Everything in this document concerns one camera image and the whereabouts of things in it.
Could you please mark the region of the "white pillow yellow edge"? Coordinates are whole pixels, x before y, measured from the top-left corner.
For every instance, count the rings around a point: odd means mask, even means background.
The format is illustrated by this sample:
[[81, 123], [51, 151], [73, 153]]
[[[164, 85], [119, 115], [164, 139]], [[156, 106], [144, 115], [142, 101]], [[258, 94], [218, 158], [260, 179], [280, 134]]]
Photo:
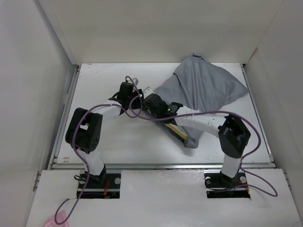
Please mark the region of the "white pillow yellow edge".
[[188, 139], [187, 133], [183, 130], [182, 127], [176, 126], [174, 124], [165, 124], [170, 130], [172, 130], [176, 135], [178, 135], [183, 140]]

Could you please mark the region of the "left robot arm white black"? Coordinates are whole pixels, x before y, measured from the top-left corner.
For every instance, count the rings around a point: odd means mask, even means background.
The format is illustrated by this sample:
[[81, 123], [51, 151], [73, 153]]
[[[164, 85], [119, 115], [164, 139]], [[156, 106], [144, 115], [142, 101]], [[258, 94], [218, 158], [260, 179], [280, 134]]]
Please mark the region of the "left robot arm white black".
[[74, 149], [75, 154], [85, 166], [85, 183], [97, 188], [106, 183], [106, 166], [97, 151], [101, 127], [104, 121], [125, 114], [131, 106], [142, 110], [143, 93], [137, 88], [138, 81], [126, 77], [119, 91], [103, 104], [88, 110], [77, 108], [68, 126], [65, 141]]

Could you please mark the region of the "grey pillowcase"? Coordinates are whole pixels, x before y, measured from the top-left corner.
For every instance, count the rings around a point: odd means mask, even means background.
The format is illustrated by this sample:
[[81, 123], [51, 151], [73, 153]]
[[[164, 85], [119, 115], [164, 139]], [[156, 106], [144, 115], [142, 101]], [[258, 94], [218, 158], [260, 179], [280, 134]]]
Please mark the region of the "grey pillowcase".
[[248, 93], [230, 72], [194, 53], [186, 57], [173, 75], [154, 92], [170, 104], [181, 103], [201, 112], [217, 111]]

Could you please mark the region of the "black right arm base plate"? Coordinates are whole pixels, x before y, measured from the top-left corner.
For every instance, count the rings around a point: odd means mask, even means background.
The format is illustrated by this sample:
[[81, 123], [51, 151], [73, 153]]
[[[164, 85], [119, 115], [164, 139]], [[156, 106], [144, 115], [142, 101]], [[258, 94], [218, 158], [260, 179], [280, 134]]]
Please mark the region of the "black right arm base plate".
[[250, 199], [245, 173], [239, 172], [234, 178], [219, 173], [204, 173], [208, 199], [247, 198]]

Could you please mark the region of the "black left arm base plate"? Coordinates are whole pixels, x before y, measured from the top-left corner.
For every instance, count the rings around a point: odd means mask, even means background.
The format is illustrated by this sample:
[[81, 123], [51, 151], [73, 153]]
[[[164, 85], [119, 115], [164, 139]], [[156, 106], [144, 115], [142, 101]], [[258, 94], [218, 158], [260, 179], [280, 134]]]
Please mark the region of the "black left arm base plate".
[[120, 173], [107, 173], [101, 182], [89, 179], [81, 199], [119, 199], [121, 186]]

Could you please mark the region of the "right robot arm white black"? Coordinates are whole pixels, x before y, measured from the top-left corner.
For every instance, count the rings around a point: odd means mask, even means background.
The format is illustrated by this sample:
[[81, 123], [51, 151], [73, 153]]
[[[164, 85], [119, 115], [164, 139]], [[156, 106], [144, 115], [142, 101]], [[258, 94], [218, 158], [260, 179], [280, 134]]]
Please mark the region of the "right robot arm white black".
[[219, 175], [221, 187], [229, 188], [235, 185], [241, 158], [251, 136], [241, 118], [232, 114], [202, 114], [176, 102], [168, 105], [154, 93], [144, 99], [143, 105], [155, 118], [162, 119], [163, 123], [190, 127], [217, 137], [224, 153]]

